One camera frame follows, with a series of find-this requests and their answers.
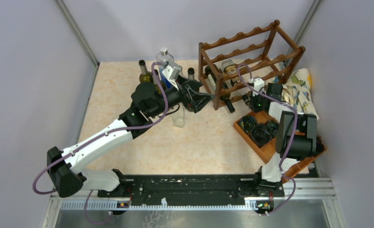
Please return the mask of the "square clear glass bottle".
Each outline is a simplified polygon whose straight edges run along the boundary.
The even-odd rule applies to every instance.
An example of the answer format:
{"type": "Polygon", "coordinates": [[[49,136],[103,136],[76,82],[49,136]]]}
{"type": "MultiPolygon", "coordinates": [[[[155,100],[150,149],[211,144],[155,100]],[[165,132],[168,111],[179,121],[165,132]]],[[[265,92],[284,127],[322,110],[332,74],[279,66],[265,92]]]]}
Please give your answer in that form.
{"type": "Polygon", "coordinates": [[[185,108],[179,104],[171,114],[173,125],[178,128],[183,128],[185,125],[185,108]]]}

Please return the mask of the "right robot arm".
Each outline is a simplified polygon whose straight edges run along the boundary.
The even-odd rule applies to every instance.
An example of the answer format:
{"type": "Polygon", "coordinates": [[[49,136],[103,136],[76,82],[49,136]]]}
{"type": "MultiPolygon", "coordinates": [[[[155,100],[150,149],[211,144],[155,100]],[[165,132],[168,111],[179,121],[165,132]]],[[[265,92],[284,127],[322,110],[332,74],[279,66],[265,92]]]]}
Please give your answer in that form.
{"type": "Polygon", "coordinates": [[[254,97],[269,101],[269,114],[278,121],[276,152],[269,162],[257,172],[259,177],[253,182],[253,190],[259,196],[280,190],[282,179],[291,166],[315,157],[317,154],[317,117],[314,114],[301,113],[293,106],[275,99],[248,86],[254,97]]]}

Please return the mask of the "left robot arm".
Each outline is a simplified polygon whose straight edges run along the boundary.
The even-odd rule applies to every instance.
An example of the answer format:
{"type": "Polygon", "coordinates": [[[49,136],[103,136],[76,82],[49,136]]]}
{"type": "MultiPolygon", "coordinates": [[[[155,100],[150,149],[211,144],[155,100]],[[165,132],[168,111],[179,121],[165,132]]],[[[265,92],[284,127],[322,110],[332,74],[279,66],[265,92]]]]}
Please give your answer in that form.
{"type": "Polygon", "coordinates": [[[126,194],[128,184],[117,170],[88,170],[87,166],[111,149],[136,139],[148,131],[156,116],[164,117],[175,105],[182,104],[199,112],[214,99],[213,94],[198,92],[203,84],[179,76],[176,86],[159,94],[151,82],[140,83],[131,94],[130,107],[103,130],[73,146],[60,150],[57,147],[47,152],[48,175],[56,192],[62,198],[80,190],[111,192],[117,197],[126,194]]]}

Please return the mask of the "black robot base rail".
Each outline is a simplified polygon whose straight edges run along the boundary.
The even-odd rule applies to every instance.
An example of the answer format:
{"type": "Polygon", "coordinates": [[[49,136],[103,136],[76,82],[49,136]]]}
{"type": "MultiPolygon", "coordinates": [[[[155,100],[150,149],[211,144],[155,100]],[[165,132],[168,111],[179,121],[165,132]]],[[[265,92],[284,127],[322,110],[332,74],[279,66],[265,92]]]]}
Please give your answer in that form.
{"type": "Polygon", "coordinates": [[[99,190],[100,198],[131,197],[132,206],[242,205],[245,197],[283,197],[281,182],[266,183],[260,174],[127,175],[113,191],[99,190]]]}

